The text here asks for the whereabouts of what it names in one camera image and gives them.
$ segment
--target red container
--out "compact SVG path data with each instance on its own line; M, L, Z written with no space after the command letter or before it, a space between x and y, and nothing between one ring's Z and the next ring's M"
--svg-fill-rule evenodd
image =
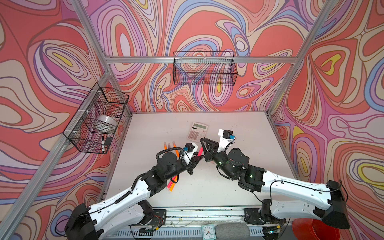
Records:
M292 230L298 240L339 240L340 231L322 221L298 218L292 223Z

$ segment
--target wire basket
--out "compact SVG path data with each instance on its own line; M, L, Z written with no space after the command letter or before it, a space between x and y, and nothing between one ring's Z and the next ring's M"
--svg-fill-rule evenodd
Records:
M237 68L233 51L175 51L175 85L234 86Z
M128 99L129 96L119 90L99 87L81 119L64 135L79 152L106 154Z

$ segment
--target patterned wallpaper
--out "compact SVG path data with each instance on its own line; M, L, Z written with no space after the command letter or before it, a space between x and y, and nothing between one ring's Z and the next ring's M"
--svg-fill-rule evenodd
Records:
M295 56L321 0L83 1L109 56L173 56L233 50L236 56ZM266 110L288 65L238 64L232 86L174 86L173 64L114 64L132 111Z
M0 220L103 74L69 2L0 1ZM107 155L67 149L14 240L57 236L52 222L96 202L125 122Z
M383 37L383 1L340 1L273 114L303 180L343 181L345 240L384 239Z

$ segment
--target white table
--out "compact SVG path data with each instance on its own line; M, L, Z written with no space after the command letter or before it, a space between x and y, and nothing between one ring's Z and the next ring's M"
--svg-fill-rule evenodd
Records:
M232 130L235 143L250 158L249 164L276 174L294 178L283 151L264 112L238 113L136 113L133 114L116 169L108 189L109 198L132 185L137 175L156 165L156 154L164 149L164 142L174 141L178 147L187 142L192 122L208 125L206 137L217 141L218 130ZM260 199L269 193L255 192ZM290 200L281 195L272 199ZM163 189L148 199L153 207L244 206L259 205L251 193L241 189L237 181L219 175L216 165L201 160L194 174L180 174L174 190Z

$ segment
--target clock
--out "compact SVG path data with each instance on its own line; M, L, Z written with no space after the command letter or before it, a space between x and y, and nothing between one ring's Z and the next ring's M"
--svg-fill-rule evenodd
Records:
M215 227L213 224L208 224L208 225L203 225L201 226L201 230L203 231L203 239L208 240L208 239L216 239L216 234L215 234Z

